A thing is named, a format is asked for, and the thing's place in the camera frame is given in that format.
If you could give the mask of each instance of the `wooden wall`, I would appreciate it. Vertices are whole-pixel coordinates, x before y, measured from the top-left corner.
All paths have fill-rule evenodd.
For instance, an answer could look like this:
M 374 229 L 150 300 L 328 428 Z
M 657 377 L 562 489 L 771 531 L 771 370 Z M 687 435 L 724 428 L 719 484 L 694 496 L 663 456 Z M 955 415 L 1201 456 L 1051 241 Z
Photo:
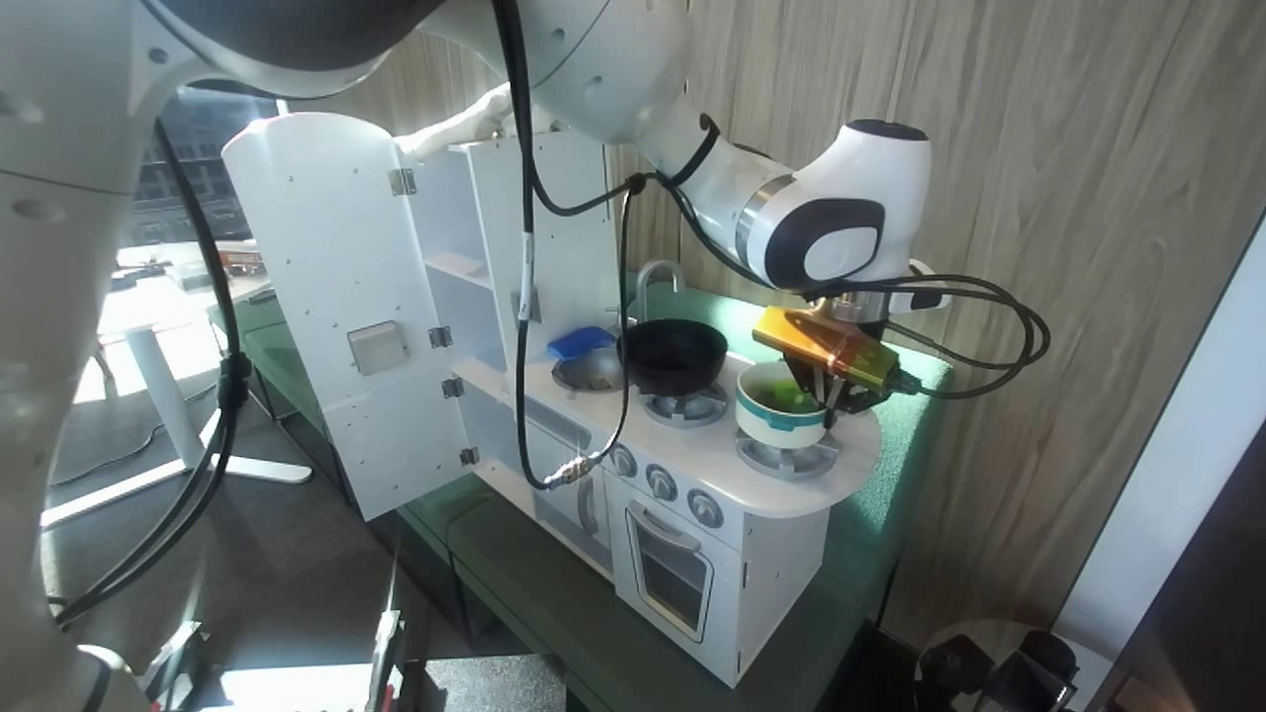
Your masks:
M 687 21 L 687 84 L 736 141 L 799 166 L 841 120 L 924 128 L 918 254 L 1051 321 L 1040 366 L 944 412 L 891 629 L 1051 617 L 1266 204 L 1266 4 L 687 0 Z M 340 107 L 409 130 L 489 84 L 418 37 Z M 642 204 L 637 254 L 769 296 L 696 249 L 663 196 Z M 1009 343 L 980 311 L 918 324 Z

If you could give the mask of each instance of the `knob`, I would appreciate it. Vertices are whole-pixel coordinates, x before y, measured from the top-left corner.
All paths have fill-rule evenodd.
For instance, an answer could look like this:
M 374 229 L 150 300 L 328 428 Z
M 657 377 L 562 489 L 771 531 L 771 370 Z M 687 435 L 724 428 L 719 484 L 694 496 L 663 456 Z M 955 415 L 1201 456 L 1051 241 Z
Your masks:
M 696 514 L 707 531 L 719 531 L 724 521 L 719 502 L 707 489 L 687 489 L 687 514 Z
M 614 473 L 625 473 L 625 478 L 632 478 L 637 473 L 637 460 L 632 460 L 632 449 L 629 445 L 608 445 L 608 456 L 604 456 L 604 464 L 608 464 L 608 469 Z
M 650 496 L 671 502 L 675 499 L 675 484 L 663 467 L 646 467 L 646 484 L 650 484 Z

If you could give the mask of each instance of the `faucet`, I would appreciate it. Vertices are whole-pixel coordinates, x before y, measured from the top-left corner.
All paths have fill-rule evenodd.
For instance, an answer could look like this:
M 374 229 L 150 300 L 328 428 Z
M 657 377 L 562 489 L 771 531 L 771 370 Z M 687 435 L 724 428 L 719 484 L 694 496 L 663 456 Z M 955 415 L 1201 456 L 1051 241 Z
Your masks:
M 646 287 L 650 287 L 659 273 L 667 273 L 667 275 L 671 275 L 671 294 L 682 294 L 682 266 L 675 266 L 675 261 L 646 261 L 646 266 L 637 270 L 637 279 L 632 279 L 637 321 L 650 321 L 650 296 L 646 296 Z

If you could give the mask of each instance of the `black pot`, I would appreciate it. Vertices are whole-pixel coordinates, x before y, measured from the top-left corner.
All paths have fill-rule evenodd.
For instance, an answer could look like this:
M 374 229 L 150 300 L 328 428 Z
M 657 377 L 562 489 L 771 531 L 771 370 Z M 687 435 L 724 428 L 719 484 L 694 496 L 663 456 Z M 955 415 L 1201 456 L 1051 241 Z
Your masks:
M 657 395 L 707 386 L 727 350 L 724 331 L 700 321 L 642 321 L 625 331 L 625 343 L 629 381 Z

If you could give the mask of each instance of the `toy kitchen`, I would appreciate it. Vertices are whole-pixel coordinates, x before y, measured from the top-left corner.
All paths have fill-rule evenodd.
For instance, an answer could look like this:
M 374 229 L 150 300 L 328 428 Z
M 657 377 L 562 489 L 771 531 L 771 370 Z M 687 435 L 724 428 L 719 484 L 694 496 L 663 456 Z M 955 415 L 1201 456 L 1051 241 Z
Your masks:
M 604 146 L 572 130 L 533 141 L 562 203 L 608 186 Z M 736 356 L 696 390 L 632 386 L 625 398 L 562 382 L 551 341 L 620 321 L 617 213 L 537 211 L 525 456 L 533 469 L 588 449 L 603 464 L 533 489 L 514 435 L 514 137 L 403 158 L 372 122 L 285 116 L 237 133 L 224 166 L 360 514 L 476 469 L 651 629 L 740 684 L 823 567 L 831 506 L 874 469 L 874 415 L 840 415 L 831 435 L 777 445 L 753 435 L 758 422 L 740 428 L 753 412 L 736 390 L 756 366 Z

